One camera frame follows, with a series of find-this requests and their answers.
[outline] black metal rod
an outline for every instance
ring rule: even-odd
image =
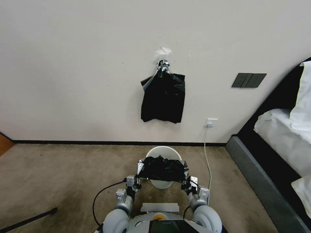
[[[13,225],[11,225],[11,226],[8,226],[8,227],[6,227],[6,228],[3,228],[3,229],[0,230],[0,233],[5,233],[5,232],[8,232],[8,231],[14,230],[14,229],[16,229],[16,228],[18,228],[18,227],[21,227],[21,226],[23,226],[23,225],[26,225],[27,223],[33,222],[33,221],[35,221],[35,220],[37,220],[37,219],[40,219],[40,218],[42,218],[42,217],[44,217],[44,216],[47,216],[47,215],[50,215],[50,214],[55,214],[56,212],[57,212],[57,208],[53,208],[53,209],[51,209],[51,210],[48,211],[48,212],[45,212],[45,213],[43,213],[43,214],[39,214],[39,215],[37,215],[37,216],[28,218],[28,219],[26,219],[26,220],[24,220],[24,221],[21,221],[21,222],[19,222],[19,223],[15,223],[15,224],[13,224]]]

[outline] bed frame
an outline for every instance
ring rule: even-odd
[[[299,64],[226,146],[280,233],[310,232],[311,219],[291,187],[291,182],[300,176],[254,131],[254,125],[260,115],[271,109],[293,109],[303,71]]]

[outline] dark gray switch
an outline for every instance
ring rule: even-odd
[[[243,84],[241,87],[246,87],[246,85],[248,84],[248,82],[250,81],[250,78],[252,77],[252,73],[249,73],[247,76],[246,76],[246,79],[244,80]]]
[[[264,77],[266,76],[267,74],[257,74],[257,79],[255,81],[255,83],[253,84],[252,88],[256,88],[259,86],[259,84],[262,82],[262,80],[264,79]]]
[[[262,80],[264,79],[264,77],[267,74],[263,74],[263,73],[257,73],[257,74],[253,74],[252,77],[250,78],[249,82],[246,84],[246,88],[256,88],[259,86],[259,84],[262,82]]]
[[[231,87],[241,87],[248,73],[238,73]]]

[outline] screen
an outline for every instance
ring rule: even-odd
[[[184,220],[155,220],[149,223],[149,233],[198,233]]]

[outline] black cable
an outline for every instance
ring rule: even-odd
[[[194,181],[190,180],[192,183],[196,184],[197,186],[199,186],[197,183],[195,183]]]
[[[188,206],[188,207],[185,209],[185,211],[184,211],[184,215],[183,215],[182,219],[185,219],[186,212],[187,212],[187,210],[188,210],[189,208],[190,208],[190,206]]]
[[[96,201],[97,196],[98,196],[102,191],[104,191],[105,189],[110,188],[110,187],[112,187],[112,186],[115,186],[115,185],[117,185],[117,184],[121,184],[121,183],[123,183],[123,182],[126,182],[126,178],[124,178],[124,180],[122,180],[121,182],[118,182],[118,183],[109,185],[109,186],[107,186],[106,188],[103,188],[103,189],[100,190],[100,191],[97,193],[97,195],[95,196],[94,201],[93,201],[92,210],[93,210],[93,218],[94,218],[94,220],[95,220],[95,222],[97,223],[98,226],[100,226],[100,223],[97,221],[97,218],[95,217],[95,211],[94,211],[94,206],[95,206],[95,201]]]

